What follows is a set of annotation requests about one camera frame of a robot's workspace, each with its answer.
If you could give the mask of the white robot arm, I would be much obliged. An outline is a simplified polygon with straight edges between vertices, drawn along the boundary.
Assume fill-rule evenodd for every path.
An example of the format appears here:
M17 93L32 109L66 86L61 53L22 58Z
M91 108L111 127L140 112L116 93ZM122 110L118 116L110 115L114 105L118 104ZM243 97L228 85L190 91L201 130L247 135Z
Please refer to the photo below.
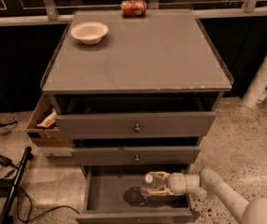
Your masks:
M219 197L239 224L267 224L267 198L247 201L208 168L198 175L149 172L143 178L141 192L147 197L184 194L192 194L202 200Z

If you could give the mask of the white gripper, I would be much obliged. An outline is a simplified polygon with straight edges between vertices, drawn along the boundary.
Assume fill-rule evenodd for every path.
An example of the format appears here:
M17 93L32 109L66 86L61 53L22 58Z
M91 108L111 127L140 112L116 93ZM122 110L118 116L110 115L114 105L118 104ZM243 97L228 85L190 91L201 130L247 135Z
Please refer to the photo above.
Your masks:
M187 193L187 178L183 173L149 172L147 183L153 185L167 183L168 188L141 188L141 193L146 197L179 196Z

